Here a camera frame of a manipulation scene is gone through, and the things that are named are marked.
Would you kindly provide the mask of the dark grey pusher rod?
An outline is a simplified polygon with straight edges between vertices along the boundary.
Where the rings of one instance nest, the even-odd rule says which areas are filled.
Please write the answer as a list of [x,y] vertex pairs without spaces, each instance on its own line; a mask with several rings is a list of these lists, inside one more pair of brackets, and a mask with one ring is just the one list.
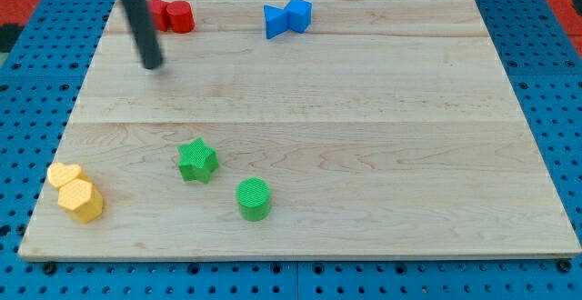
[[147,0],[121,1],[143,68],[159,68],[164,63],[164,57]]

